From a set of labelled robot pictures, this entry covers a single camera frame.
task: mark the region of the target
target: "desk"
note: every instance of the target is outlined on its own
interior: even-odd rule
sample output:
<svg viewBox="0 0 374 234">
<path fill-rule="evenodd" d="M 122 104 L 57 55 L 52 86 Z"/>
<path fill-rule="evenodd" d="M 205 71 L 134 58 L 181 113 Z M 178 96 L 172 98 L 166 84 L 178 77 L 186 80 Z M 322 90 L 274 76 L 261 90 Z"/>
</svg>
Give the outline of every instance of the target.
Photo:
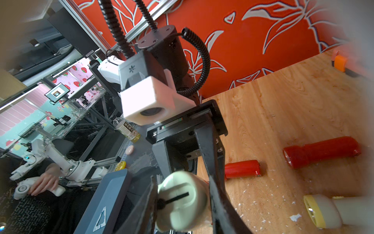
<svg viewBox="0 0 374 234">
<path fill-rule="evenodd" d="M 331 66 L 331 52 L 319 54 L 248 84 L 230 89 L 215 99 L 228 136 L 221 136 L 226 163 L 256 159 L 262 177 L 231 179 L 226 191 L 233 207 L 252 232 L 357 233 L 343 226 L 318 230 L 306 212 L 303 196 L 362 196 L 368 189 L 368 148 L 357 158 L 321 162 L 293 170 L 282 149 L 341 136 L 368 145 L 365 108 L 360 85 Z M 198 176 L 207 180 L 199 157 Z M 302 217 L 294 222 L 290 216 Z M 201 228 L 198 233 L 212 233 Z"/>
</svg>

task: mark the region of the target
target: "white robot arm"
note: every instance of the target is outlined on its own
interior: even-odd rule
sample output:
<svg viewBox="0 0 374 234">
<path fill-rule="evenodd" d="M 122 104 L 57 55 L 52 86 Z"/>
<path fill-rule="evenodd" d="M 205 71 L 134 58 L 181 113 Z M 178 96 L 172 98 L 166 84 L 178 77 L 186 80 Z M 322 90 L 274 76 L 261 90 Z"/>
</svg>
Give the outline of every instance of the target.
<svg viewBox="0 0 374 234">
<path fill-rule="evenodd" d="M 26 197 L 28 190 L 31 188 L 31 186 L 39 179 L 39 177 L 32 177 L 25 179 L 18 183 L 18 186 L 16 190 L 14 191 L 13 198 L 15 200 L 21 199 Z M 65 188 L 62 187 L 61 185 L 57 185 L 57 188 L 55 190 L 49 190 L 51 191 L 56 197 L 61 196 L 65 192 Z"/>
<path fill-rule="evenodd" d="M 42 162 L 45 158 L 51 158 L 61 168 L 61 173 L 68 180 L 81 182 L 84 180 L 95 163 L 95 160 L 74 161 L 66 159 L 53 145 L 51 140 L 36 139 L 31 143 L 32 151 L 30 155 L 24 157 L 26 164 L 18 167 L 12 172 L 11 180 L 23 177 L 34 166 Z"/>
</svg>

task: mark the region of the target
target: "screen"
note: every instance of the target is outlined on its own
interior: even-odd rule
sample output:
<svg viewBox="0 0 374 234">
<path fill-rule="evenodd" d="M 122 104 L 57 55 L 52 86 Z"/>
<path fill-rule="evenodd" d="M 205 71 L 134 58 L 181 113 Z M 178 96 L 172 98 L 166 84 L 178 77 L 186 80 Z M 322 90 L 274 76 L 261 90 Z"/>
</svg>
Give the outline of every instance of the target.
<svg viewBox="0 0 374 234">
<path fill-rule="evenodd" d="M 65 85 L 63 85 L 62 83 L 59 83 L 56 87 L 54 87 L 44 95 L 47 98 L 49 98 L 52 102 L 56 103 L 68 92 L 70 92 L 70 90 L 66 88 Z"/>
</svg>

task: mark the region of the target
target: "red wallpaper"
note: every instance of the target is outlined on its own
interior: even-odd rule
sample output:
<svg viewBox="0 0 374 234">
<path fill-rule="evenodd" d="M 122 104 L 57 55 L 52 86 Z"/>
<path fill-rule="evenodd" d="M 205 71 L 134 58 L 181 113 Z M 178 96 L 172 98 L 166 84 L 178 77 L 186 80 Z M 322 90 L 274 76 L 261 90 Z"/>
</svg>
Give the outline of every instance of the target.
<svg viewBox="0 0 374 234">
<path fill-rule="evenodd" d="M 114 45 L 96 0 L 75 0 L 103 37 Z M 112 0 L 122 26 L 129 31 L 141 19 L 132 0 Z M 157 0 L 145 0 L 151 9 Z M 344 42 L 344 33 L 327 6 L 314 0 L 179 0 L 156 20 L 193 30 L 207 45 L 211 72 L 199 91 L 204 98 L 250 82 L 322 53 Z M 198 79 L 202 61 L 181 39 L 189 73 Z"/>
</svg>

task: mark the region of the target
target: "red flashlight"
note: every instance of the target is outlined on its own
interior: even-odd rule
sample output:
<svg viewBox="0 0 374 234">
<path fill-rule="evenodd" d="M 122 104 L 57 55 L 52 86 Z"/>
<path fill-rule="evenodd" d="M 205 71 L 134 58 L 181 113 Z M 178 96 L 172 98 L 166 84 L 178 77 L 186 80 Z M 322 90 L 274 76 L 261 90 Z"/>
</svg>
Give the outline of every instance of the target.
<svg viewBox="0 0 374 234">
<path fill-rule="evenodd" d="M 296 169 L 322 160 L 355 157 L 361 154 L 359 143 L 352 137 L 338 137 L 330 140 L 283 148 L 289 165 Z"/>
<path fill-rule="evenodd" d="M 228 163 L 225 165 L 225 178 L 240 178 L 248 176 L 261 176 L 260 164 L 257 160 Z"/>
</svg>

